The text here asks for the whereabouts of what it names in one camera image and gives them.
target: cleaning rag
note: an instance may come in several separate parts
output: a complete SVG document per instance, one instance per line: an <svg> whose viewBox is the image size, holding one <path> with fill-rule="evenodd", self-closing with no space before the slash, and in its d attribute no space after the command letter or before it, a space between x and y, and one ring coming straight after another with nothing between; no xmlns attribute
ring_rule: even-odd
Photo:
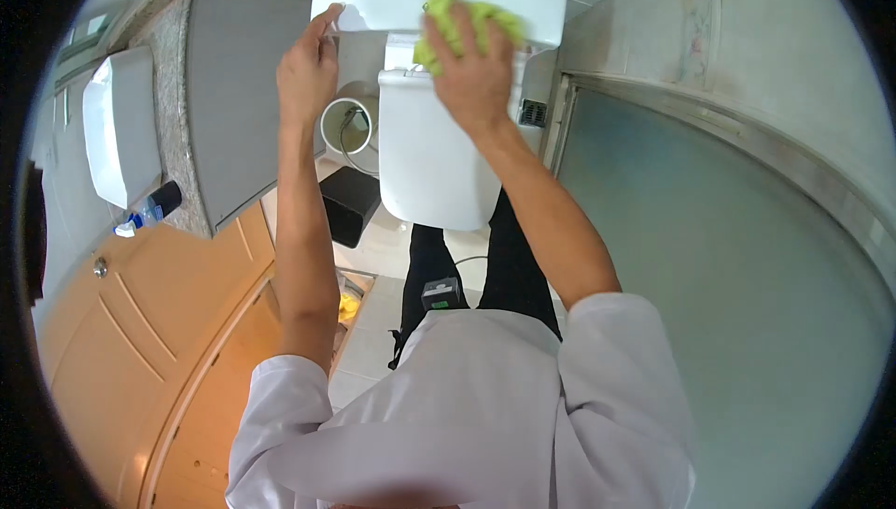
<svg viewBox="0 0 896 509"><path fill-rule="evenodd" d="M451 6L454 0L428 0L427 13L435 20L435 26L442 33L445 41L454 51L455 56L463 56L463 43L461 32L454 24L451 16ZM487 2L464 2L469 10L470 19L473 22L473 30L476 32L476 45L479 51L485 54L488 51L488 31L486 20L491 18L497 23L504 33L519 48L523 41L525 25L516 15ZM442 75L442 65L435 57L433 47L427 42L426 37L421 38L414 45L414 62L425 67L433 76Z"/></svg>

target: hand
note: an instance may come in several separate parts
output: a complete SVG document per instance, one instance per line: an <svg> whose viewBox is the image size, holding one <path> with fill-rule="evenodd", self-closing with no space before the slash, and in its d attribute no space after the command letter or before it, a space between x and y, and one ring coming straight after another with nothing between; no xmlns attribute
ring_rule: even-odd
<svg viewBox="0 0 896 509"><path fill-rule="evenodd" d="M281 127L311 126L335 96L336 46L323 33L341 13L342 5L331 4L312 19L277 66Z"/></svg>
<svg viewBox="0 0 896 509"><path fill-rule="evenodd" d="M433 85L435 94L454 120L479 145L509 120L507 103L513 81L513 43L497 23L487 19L488 53L483 56L476 45L467 7L455 2L451 13L461 33L461 57L454 55L432 17L425 18L427 40L444 72L433 78Z"/></svg>

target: right hand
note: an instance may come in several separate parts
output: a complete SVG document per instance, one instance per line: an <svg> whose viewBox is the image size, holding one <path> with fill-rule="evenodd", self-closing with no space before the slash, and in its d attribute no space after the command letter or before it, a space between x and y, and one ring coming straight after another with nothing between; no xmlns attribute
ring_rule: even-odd
<svg viewBox="0 0 896 509"><path fill-rule="evenodd" d="M478 145L509 120L507 103L513 81L513 43L497 23L487 20L488 53L476 45L467 7L455 2L451 10L461 33L463 56L445 42L431 16L425 16L427 40L442 63L444 74L433 78L435 94L454 120Z"/></svg>

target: black trash can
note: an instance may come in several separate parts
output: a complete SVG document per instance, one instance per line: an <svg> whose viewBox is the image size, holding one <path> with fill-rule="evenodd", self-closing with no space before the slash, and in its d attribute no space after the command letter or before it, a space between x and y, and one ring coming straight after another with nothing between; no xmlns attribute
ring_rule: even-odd
<svg viewBox="0 0 896 509"><path fill-rule="evenodd" d="M343 167L321 181L321 194L333 241L348 248L357 247L364 228L383 201L380 181Z"/></svg>

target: frosted glass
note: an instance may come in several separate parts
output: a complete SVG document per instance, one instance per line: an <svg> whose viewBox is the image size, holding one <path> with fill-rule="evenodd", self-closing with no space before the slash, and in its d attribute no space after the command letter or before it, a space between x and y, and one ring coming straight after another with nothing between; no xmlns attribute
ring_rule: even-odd
<svg viewBox="0 0 896 509"><path fill-rule="evenodd" d="M807 507L857 435L891 297L799 191L710 134L584 93L561 164L626 291L663 315L697 426L692 509Z"/></svg>

